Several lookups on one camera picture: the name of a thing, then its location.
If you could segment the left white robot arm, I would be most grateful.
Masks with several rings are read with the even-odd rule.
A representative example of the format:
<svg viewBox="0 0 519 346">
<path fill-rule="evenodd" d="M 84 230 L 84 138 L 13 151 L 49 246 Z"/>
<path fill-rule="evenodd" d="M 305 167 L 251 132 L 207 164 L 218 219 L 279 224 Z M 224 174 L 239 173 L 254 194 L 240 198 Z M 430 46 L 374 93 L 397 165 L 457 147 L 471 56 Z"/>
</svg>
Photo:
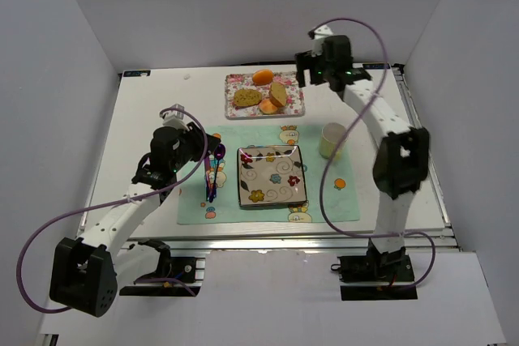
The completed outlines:
<svg viewBox="0 0 519 346">
<path fill-rule="evenodd" d="M 150 151 L 131 179 L 128 198 L 75 240 L 58 243 L 50 299 L 99 318 L 129 284 L 166 281 L 173 273 L 169 246 L 151 238 L 134 245 L 127 240 L 167 199 L 178 171 L 212 154 L 220 142 L 193 122 L 155 130 Z"/>
</svg>

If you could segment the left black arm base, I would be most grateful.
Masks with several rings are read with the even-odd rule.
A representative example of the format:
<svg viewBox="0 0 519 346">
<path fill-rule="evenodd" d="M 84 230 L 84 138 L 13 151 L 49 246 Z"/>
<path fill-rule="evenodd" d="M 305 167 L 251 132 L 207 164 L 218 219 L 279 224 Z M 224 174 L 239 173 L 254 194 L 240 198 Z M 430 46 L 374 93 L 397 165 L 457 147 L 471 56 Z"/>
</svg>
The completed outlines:
<svg viewBox="0 0 519 346">
<path fill-rule="evenodd" d="M 116 259 L 118 294 L 124 297 L 196 297 L 204 276 L 204 260 L 175 254 L 163 241 L 124 245 Z"/>
</svg>

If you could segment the purple spoon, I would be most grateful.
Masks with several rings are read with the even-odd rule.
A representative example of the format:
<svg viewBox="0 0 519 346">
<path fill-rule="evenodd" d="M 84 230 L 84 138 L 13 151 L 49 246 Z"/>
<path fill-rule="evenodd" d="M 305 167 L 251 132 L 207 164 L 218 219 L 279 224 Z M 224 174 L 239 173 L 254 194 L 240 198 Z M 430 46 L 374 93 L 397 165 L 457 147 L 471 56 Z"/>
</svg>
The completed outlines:
<svg viewBox="0 0 519 346">
<path fill-rule="evenodd" d="M 220 143 L 216 150 L 204 160 L 204 179 L 206 199 L 212 203 L 217 197 L 217 191 L 227 180 L 223 169 L 225 167 L 225 146 Z"/>
</svg>

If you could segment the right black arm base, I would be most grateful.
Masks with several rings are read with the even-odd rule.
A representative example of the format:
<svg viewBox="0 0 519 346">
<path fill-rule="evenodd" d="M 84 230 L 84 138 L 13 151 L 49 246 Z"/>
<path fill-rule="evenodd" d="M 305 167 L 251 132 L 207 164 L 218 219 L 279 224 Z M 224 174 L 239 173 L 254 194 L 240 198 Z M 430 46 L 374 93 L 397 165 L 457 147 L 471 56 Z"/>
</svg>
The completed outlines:
<svg viewBox="0 0 519 346">
<path fill-rule="evenodd" d="M 375 270 L 367 256 L 342 256 L 330 271 L 339 278 L 342 301 L 417 300 L 414 270 L 409 255 L 399 264 Z"/>
</svg>

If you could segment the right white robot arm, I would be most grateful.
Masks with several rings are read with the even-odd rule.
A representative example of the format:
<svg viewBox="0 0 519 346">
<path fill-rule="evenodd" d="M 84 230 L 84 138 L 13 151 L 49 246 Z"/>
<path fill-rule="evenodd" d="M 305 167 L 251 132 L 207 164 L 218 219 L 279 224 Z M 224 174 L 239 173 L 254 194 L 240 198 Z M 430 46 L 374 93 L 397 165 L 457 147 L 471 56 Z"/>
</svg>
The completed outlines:
<svg viewBox="0 0 519 346">
<path fill-rule="evenodd" d="M 400 118 L 377 92 L 371 75 L 353 65 L 350 39 L 310 33 L 311 50 L 298 53 L 300 87 L 328 83 L 369 130 L 378 147 L 372 176 L 380 192 L 375 229 L 363 256 L 345 257 L 339 272 L 345 282 L 391 283 L 405 267 L 405 227 L 414 196 L 429 171 L 430 135 Z"/>
</svg>

